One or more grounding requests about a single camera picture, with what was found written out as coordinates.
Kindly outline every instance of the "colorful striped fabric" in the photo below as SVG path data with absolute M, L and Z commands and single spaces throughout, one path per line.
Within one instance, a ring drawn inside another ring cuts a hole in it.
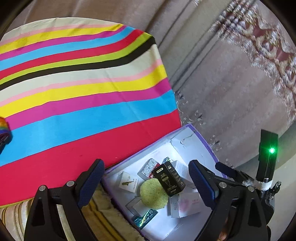
M 55 18 L 0 42 L 0 206 L 114 165 L 180 127 L 154 38 L 107 21 Z

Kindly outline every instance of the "green led indicator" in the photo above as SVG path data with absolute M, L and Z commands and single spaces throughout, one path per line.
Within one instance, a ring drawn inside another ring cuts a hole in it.
M 272 153 L 274 153 L 276 150 L 272 147 L 272 148 L 270 148 L 269 149 L 269 152 L 272 154 Z

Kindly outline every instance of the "black box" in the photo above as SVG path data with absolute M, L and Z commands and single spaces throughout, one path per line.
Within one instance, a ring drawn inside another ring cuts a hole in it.
M 169 161 L 156 167 L 153 170 L 153 174 L 170 197 L 181 192 L 186 186 L 183 179 Z

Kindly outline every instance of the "yellow-green ball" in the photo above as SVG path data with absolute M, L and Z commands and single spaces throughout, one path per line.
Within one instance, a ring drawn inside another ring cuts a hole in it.
M 144 205 L 155 210 L 168 204 L 168 195 L 156 178 L 151 178 L 141 185 L 140 196 Z

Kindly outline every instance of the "silver bolt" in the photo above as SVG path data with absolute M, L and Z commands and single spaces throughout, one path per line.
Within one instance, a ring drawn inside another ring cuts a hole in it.
M 46 186 L 42 185 L 39 187 L 39 191 L 44 191 L 46 189 Z
M 67 186 L 72 187 L 74 185 L 74 183 L 75 183 L 74 181 L 69 181 L 69 182 L 67 182 Z
M 250 192 L 253 192 L 253 191 L 255 191 L 255 188 L 252 187 L 252 186 L 248 186 L 248 190 L 249 190 Z
M 222 188 L 226 188 L 227 187 L 227 184 L 225 182 L 220 182 L 219 183 L 219 186 L 222 187 Z

